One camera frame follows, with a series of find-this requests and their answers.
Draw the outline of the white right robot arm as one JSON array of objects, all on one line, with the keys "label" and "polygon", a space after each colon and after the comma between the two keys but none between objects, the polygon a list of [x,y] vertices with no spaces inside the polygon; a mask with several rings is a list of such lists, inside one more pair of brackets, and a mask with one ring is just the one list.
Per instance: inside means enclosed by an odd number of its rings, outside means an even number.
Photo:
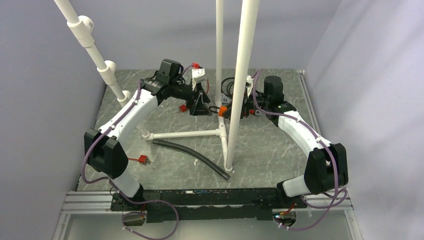
[{"label": "white right robot arm", "polygon": [[276,203],[289,207],[295,197],[319,195],[333,190],[337,196],[349,182],[347,151],[341,143],[332,143],[304,121],[297,109],[285,100],[280,77],[264,79],[263,91],[257,91],[259,74],[247,76],[240,116],[253,112],[266,116],[288,134],[307,157],[304,173],[277,184]]}]

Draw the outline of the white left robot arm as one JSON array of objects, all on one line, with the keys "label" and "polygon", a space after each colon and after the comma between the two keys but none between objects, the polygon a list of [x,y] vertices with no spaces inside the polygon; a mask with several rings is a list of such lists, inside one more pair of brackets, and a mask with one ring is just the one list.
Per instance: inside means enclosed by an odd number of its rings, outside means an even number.
[{"label": "white left robot arm", "polygon": [[140,79],[135,94],[129,102],[99,129],[89,128],[84,134],[85,156],[81,167],[81,178],[86,184],[98,182],[86,177],[86,166],[103,173],[102,180],[124,196],[124,204],[131,210],[139,209],[144,203],[144,188],[130,173],[129,159],[122,147],[128,135],[164,100],[184,100],[193,115],[210,115],[206,106],[210,103],[202,87],[205,70],[197,63],[190,66],[194,76],[189,84],[183,77],[186,69],[174,60],[162,60],[152,77]]}]

